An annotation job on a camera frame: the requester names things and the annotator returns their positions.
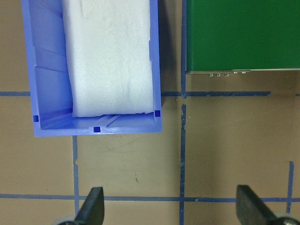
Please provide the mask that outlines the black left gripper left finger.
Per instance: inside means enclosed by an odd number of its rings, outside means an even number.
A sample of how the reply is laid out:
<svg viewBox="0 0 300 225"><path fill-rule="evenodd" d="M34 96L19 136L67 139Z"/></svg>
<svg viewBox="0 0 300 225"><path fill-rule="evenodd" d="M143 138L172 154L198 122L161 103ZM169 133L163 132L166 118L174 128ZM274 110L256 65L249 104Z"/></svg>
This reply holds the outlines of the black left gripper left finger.
<svg viewBox="0 0 300 225"><path fill-rule="evenodd" d="M56 220L57 225L102 225L105 217L104 191L102 187L93 187L82 207L73 217Z"/></svg>

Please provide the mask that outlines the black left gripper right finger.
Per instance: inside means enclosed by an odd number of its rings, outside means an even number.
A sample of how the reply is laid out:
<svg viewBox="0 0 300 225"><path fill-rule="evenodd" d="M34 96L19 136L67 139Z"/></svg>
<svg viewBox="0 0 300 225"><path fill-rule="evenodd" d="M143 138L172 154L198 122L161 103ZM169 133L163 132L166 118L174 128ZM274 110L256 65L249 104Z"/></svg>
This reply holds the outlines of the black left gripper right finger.
<svg viewBox="0 0 300 225"><path fill-rule="evenodd" d="M289 213L274 213L248 185L236 188L236 216L242 225L298 225Z"/></svg>

